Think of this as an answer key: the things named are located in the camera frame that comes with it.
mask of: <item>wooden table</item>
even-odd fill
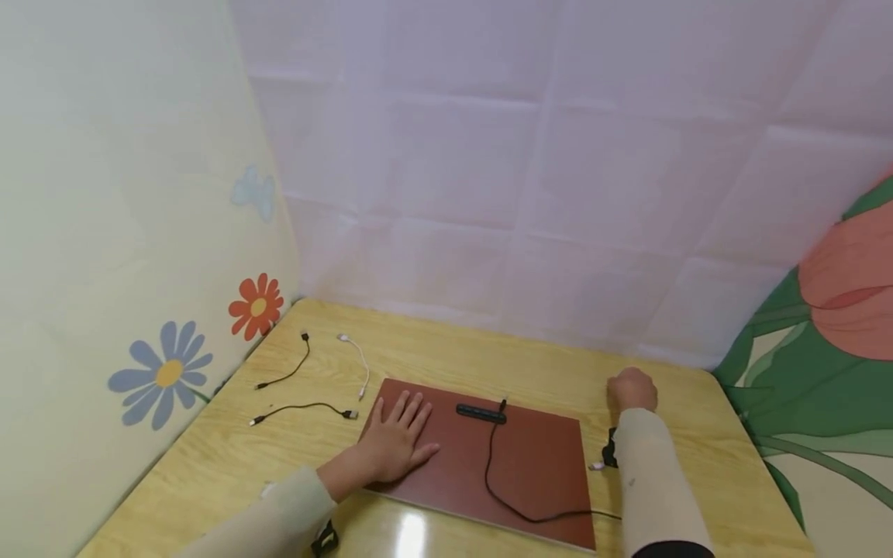
[[[301,370],[255,391],[257,382],[295,367],[305,351],[302,329],[310,332],[313,351]],[[368,395],[360,404],[356,395],[365,372],[338,333],[360,343],[371,365]],[[174,553],[257,500],[265,482],[303,463],[320,465],[353,444],[386,375],[495,401],[508,393],[514,404],[580,419],[586,458],[600,461],[614,425],[605,381],[627,365],[655,379],[658,413],[672,432],[717,556],[812,556],[710,374],[310,299],[288,312],[80,555]],[[283,411],[248,427],[272,408],[314,401],[358,408],[360,420],[314,408]],[[593,507],[621,513],[618,471],[590,473],[589,495]],[[367,493],[349,498],[333,520],[341,556],[586,555]],[[619,522],[593,521],[598,554],[620,556]]]

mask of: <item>yellow flower center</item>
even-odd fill
[[[267,309],[267,299],[262,296],[251,303],[251,315],[255,318],[263,314],[263,311]]]
[[[173,386],[183,373],[183,363],[177,359],[165,362],[155,374],[155,383],[161,387]]]

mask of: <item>beige sleeve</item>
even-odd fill
[[[335,503],[316,471],[303,467],[263,499],[187,546],[182,558],[295,556],[316,539]]]
[[[623,490],[624,555],[667,540],[691,541],[712,552],[704,518],[660,417],[645,409],[624,411],[614,443]]]

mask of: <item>right hand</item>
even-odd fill
[[[645,372],[634,366],[624,368],[620,374],[608,379],[608,395],[617,405],[618,412],[627,409],[657,410],[657,388]]]

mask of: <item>finger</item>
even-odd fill
[[[375,402],[375,406],[372,407],[372,424],[381,424],[381,410],[385,406],[385,398],[379,397],[379,400]]]
[[[413,470],[419,465],[428,461],[432,455],[440,450],[440,444],[426,444],[413,452],[409,458],[409,470]]]
[[[403,416],[400,417],[398,424],[403,428],[408,428],[409,423],[413,421],[415,414],[419,411],[419,405],[421,405],[421,394],[415,394],[415,397],[413,397],[413,400],[409,402],[409,406],[403,412]]]
[[[431,414],[431,407],[430,403],[426,403],[419,411],[419,414],[415,415],[412,424],[409,425],[409,433],[413,437],[413,443],[421,434],[421,429],[425,428],[425,422],[428,421],[428,415]]]
[[[409,392],[404,391],[400,394],[400,398],[396,400],[396,405],[391,410],[391,414],[388,416],[388,422],[394,424],[400,420],[400,417],[403,415],[403,410],[406,407],[406,399],[409,398]]]

